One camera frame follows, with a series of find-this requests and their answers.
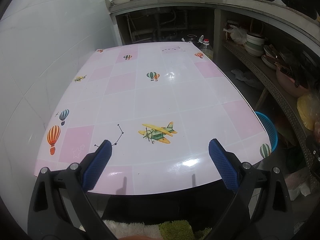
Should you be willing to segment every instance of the plastic bag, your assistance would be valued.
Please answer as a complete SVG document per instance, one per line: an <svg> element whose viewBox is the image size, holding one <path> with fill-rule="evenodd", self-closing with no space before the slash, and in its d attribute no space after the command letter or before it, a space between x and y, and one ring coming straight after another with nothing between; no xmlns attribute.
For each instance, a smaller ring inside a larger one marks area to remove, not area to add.
<svg viewBox="0 0 320 240"><path fill-rule="evenodd" d="M304 126L313 131L314 125L320 118L320 96L313 90L297 100L297 110Z"/></svg>
<svg viewBox="0 0 320 240"><path fill-rule="evenodd" d="M297 196L303 194L307 196L311 194L309 186L309 170L307 167L284 176L287 185L290 200L293 201Z"/></svg>
<svg viewBox="0 0 320 240"><path fill-rule="evenodd" d="M223 29L223 31L230 33L230 37L235 43L244 45L247 41L247 30L234 25L230 25L230 27L232 29Z"/></svg>
<svg viewBox="0 0 320 240"><path fill-rule="evenodd" d="M231 73L236 75L236 79L245 82L248 86L257 88L259 90L264 89L264 85L251 71L246 71L243 73L240 69L233 69L231 70Z"/></svg>

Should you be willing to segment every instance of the yellow biplane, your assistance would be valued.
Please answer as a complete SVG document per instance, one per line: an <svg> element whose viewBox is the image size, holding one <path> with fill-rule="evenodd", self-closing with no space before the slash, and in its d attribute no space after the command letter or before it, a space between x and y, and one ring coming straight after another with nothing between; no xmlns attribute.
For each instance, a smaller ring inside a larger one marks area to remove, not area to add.
<svg viewBox="0 0 320 240"><path fill-rule="evenodd" d="M144 138L148 139L148 141L151 141L152 144L154 144L154 141L163 142L163 143L170 143L170 141L164 137L164 135L173 136L173 133L177 133L175 130L173 130L173 122L170 122L167 127L158 127L152 124L142 124L146 127L145 131L139 131L141 135L143 135Z"/></svg>

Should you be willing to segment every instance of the white tiled wall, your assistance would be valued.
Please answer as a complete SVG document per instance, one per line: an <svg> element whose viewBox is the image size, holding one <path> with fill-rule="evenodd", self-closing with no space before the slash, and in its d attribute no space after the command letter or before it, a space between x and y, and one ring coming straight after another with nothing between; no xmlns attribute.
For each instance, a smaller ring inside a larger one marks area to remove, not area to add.
<svg viewBox="0 0 320 240"><path fill-rule="evenodd" d="M105 0L13 0L0 21L0 195L24 230L47 123L90 54L114 45Z"/></svg>

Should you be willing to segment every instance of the table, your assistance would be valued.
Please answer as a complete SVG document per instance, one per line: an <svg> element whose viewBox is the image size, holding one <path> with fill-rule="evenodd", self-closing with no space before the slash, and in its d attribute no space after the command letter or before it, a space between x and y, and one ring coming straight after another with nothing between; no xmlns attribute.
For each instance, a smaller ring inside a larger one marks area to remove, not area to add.
<svg viewBox="0 0 320 240"><path fill-rule="evenodd" d="M213 138L252 164L262 160L261 145L270 146L247 101L193 44L100 49L58 103L34 174L79 163L108 139L112 157L92 192L182 190L221 178L208 154Z"/></svg>

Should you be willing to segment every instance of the green hot air balloon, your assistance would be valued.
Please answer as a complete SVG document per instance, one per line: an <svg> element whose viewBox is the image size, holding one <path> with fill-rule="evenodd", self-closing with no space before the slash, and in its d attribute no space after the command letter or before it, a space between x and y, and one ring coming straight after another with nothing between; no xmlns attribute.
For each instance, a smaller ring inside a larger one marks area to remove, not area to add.
<svg viewBox="0 0 320 240"><path fill-rule="evenodd" d="M147 74L147 77L151 78L151 81L153 81L153 78L155 77L156 74L157 74L156 72L150 72Z"/></svg>

